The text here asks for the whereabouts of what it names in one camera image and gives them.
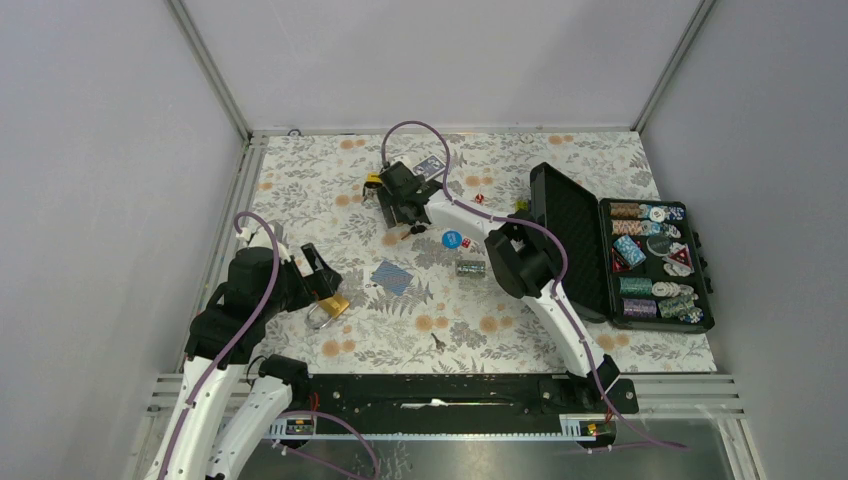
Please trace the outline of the small padlock key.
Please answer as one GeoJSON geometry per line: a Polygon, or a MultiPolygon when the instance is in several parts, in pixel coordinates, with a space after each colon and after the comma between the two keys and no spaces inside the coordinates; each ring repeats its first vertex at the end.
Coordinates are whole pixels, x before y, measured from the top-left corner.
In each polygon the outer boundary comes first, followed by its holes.
{"type": "Polygon", "coordinates": [[[435,348],[438,352],[444,352],[446,349],[446,343],[440,340],[434,333],[431,334],[432,339],[435,343],[435,348]]]}

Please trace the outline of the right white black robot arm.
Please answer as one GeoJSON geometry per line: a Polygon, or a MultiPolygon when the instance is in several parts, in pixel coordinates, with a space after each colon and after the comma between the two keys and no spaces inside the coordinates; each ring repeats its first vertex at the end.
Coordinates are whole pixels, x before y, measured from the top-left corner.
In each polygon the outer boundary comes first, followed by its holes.
{"type": "Polygon", "coordinates": [[[455,230],[484,245],[494,277],[503,291],[522,300],[554,340],[573,396],[583,410],[597,412],[613,398],[620,370],[590,338],[564,285],[571,261],[564,232],[553,220],[568,208],[561,195],[575,189],[563,174],[543,162],[531,170],[531,208],[513,214],[485,211],[453,196],[446,185],[415,174],[402,162],[385,162],[379,172],[381,205],[387,225],[426,224],[455,230]]]}

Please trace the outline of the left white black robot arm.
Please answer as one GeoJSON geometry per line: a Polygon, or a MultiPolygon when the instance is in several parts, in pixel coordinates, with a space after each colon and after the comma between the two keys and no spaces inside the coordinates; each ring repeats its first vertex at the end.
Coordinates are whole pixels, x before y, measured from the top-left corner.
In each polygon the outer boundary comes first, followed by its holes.
{"type": "Polygon", "coordinates": [[[309,401],[306,363],[272,354],[259,366],[257,391],[224,418],[267,323],[333,297],[342,282],[311,243],[301,247],[311,269],[303,274],[272,228],[242,230],[238,237],[244,245],[225,281],[190,325],[177,402],[149,479],[235,479],[274,416],[309,401]]]}

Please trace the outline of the yellow padlock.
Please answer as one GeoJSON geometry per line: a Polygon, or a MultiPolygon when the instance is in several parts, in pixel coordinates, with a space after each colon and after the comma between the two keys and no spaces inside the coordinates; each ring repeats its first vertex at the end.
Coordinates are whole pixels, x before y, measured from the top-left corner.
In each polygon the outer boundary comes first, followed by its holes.
{"type": "Polygon", "coordinates": [[[377,172],[370,172],[366,175],[362,188],[362,197],[366,201],[375,198],[377,192],[383,187],[383,182],[377,172]]]}

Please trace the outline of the brass padlock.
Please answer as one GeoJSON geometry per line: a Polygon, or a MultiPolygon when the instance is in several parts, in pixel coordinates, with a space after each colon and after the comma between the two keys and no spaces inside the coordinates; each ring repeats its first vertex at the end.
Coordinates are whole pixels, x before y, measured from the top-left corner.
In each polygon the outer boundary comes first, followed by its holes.
{"type": "Polygon", "coordinates": [[[341,293],[319,300],[306,314],[309,329],[321,330],[337,320],[350,307],[350,301],[341,293]]]}

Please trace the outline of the orange padlock with key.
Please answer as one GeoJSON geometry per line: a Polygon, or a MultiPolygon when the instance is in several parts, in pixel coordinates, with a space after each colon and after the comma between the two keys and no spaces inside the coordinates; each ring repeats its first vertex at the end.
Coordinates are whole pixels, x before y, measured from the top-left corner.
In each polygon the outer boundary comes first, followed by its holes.
{"type": "Polygon", "coordinates": [[[403,233],[403,234],[400,236],[400,240],[401,240],[401,241],[403,241],[403,240],[406,240],[407,238],[409,238],[409,237],[411,237],[411,236],[413,236],[413,235],[418,235],[418,234],[424,233],[424,232],[426,232],[426,231],[427,231],[427,229],[428,229],[428,227],[427,227],[426,225],[423,225],[423,224],[413,225],[413,226],[409,229],[409,231],[408,231],[408,232],[403,233]]]}

